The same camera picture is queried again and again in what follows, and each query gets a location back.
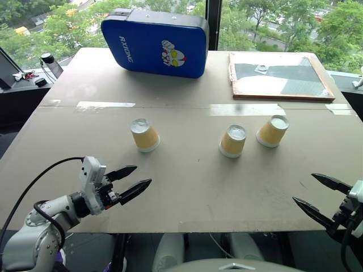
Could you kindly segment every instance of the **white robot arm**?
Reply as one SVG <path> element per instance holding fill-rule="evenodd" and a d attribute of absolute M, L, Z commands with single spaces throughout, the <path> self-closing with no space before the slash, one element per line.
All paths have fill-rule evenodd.
<path fill-rule="evenodd" d="M 97 215 L 117 203 L 124 205 L 141 194 L 151 179 L 140 181 L 118 194 L 112 182 L 131 174 L 137 167 L 126 166 L 105 175 L 106 166 L 94 157 L 83 159 L 79 178 L 82 190 L 51 201 L 40 201 L 27 215 L 24 226 L 8 241 L 2 261 L 5 271 L 52 271 L 65 232 L 89 214 Z"/>

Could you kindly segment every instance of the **table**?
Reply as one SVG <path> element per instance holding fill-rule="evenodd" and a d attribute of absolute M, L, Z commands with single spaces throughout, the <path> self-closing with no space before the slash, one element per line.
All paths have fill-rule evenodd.
<path fill-rule="evenodd" d="M 331 79 L 333 104 L 348 110 L 328 110 L 324 103 L 313 102 L 233 100 L 228 63 L 228 52 L 209 52 L 201 78 L 176 78 L 124 70 L 108 49 L 81 49 L 0 161 L 1 223 L 43 169 L 63 158 L 91 155 L 108 171 L 138 166 L 114 182 L 117 192 L 149 177 L 153 182 L 125 206 L 82 219 L 76 232 L 321 230 L 292 196 L 311 202 L 327 216 L 334 214 L 343 195 L 310 173 L 349 184 L 361 179 L 362 122 Z M 128 104 L 79 107 L 80 101 Z M 278 103 L 290 121 L 274 149 L 255 138 L 269 116 L 211 116 L 210 110 L 214 104 L 271 103 Z M 137 151 L 130 133 L 132 120 L 141 117 L 152 122 L 162 139 L 149 154 Z M 218 150 L 231 124 L 247 130 L 242 157 L 235 160 Z M 34 202 L 79 190 L 79 168 L 79 163 L 69 162 L 44 176 L 25 197 L 10 229 L 22 226 Z"/>

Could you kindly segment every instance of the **yellow paper cup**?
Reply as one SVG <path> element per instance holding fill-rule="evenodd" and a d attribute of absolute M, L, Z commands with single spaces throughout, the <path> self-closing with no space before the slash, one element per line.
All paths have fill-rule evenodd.
<path fill-rule="evenodd" d="M 281 115 L 274 115 L 257 132 L 257 141 L 267 147 L 277 147 L 289 127 L 289 121 Z"/>
<path fill-rule="evenodd" d="M 136 119 L 131 126 L 132 136 L 140 152 L 150 152 L 160 144 L 160 136 L 146 119 Z"/>
<path fill-rule="evenodd" d="M 237 158 L 242 153 L 245 140 L 245 129 L 239 125 L 231 125 L 220 142 L 220 151 L 227 157 Z"/>

